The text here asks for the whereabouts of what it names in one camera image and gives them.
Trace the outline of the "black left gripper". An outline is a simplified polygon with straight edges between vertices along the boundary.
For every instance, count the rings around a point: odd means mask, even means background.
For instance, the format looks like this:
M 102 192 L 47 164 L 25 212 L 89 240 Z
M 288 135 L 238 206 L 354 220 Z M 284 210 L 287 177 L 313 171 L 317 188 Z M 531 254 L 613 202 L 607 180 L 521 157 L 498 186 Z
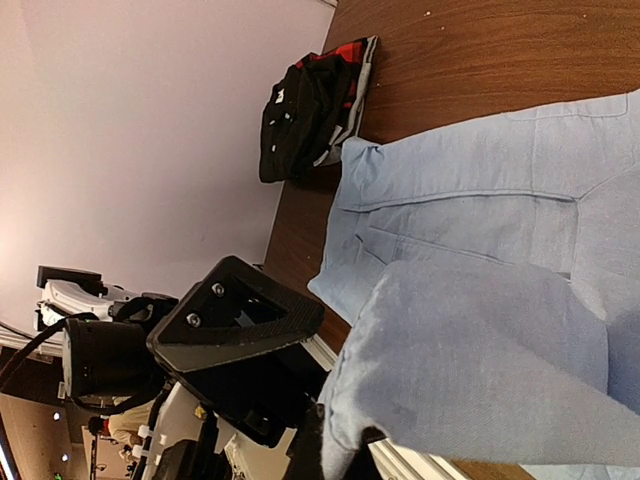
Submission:
M 321 303 L 227 256 L 147 337 L 161 366 L 254 442 L 275 447 L 299 428 L 327 378 L 302 345 Z

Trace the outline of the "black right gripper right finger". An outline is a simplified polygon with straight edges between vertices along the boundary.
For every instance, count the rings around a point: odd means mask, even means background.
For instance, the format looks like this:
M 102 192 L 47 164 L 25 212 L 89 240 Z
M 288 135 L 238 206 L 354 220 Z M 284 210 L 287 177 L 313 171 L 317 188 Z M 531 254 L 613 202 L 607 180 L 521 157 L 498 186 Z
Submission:
M 377 428 L 366 428 L 362 432 L 359 448 L 344 478 L 346 480 L 383 480 L 375 464 L 369 445 L 385 439 L 386 436 Z

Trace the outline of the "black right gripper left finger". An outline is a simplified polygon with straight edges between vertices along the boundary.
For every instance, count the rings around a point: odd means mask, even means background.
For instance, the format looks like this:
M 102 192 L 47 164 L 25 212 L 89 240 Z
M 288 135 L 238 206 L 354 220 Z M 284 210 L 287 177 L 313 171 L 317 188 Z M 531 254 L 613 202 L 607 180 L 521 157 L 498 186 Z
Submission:
M 324 406 L 314 404 L 296 432 L 292 455 L 283 480 L 323 480 L 321 467 Z

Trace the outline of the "light blue long sleeve shirt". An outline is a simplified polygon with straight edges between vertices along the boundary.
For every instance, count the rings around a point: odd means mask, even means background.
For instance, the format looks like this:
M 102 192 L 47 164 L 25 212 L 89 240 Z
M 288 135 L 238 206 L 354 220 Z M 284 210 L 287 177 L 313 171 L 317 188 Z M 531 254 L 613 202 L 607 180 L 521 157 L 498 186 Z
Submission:
M 368 429 L 547 479 L 639 475 L 639 95 L 351 139 L 309 289 L 351 330 L 321 469 Z

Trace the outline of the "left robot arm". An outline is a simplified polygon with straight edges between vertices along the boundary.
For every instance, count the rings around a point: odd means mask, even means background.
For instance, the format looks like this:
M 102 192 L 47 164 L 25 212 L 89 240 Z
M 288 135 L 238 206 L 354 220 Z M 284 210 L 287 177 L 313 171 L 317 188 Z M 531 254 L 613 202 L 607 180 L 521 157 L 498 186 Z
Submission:
M 220 479 L 233 440 L 276 447 L 316 403 L 325 370 L 306 350 L 324 307 L 223 258 L 181 298 L 40 266 L 39 330 L 59 325 L 67 395 L 113 419 L 151 409 L 137 479 Z

